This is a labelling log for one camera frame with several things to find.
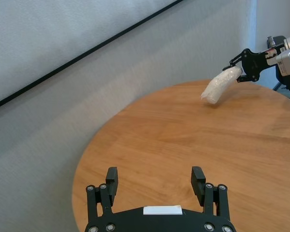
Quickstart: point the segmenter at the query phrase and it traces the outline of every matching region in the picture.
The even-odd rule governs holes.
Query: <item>metal robot arm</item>
[[[230,61],[230,65],[223,70],[233,67],[242,62],[246,75],[242,75],[237,82],[258,81],[261,71],[276,66],[281,76],[290,75],[290,37],[283,42],[276,44],[272,36],[268,37],[269,49],[253,53],[250,49],[244,49],[239,55]]]

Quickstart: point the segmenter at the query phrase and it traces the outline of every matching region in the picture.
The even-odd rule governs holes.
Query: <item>white plastic bag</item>
[[[227,87],[238,77],[240,77],[242,73],[243,70],[237,66],[221,72],[210,81],[204,92],[201,94],[201,99],[206,98],[209,103],[215,104],[218,102],[220,96],[227,89]]]

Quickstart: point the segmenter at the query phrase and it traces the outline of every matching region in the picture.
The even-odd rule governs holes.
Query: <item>wooden table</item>
[[[110,166],[119,175],[113,212],[175,204],[201,211],[190,185],[191,167],[201,166],[207,181],[228,186],[238,232],[290,232],[290,100],[240,83],[210,105],[200,100],[207,84],[184,83],[145,96],[95,135],[73,183],[81,232],[85,187],[104,183]]]

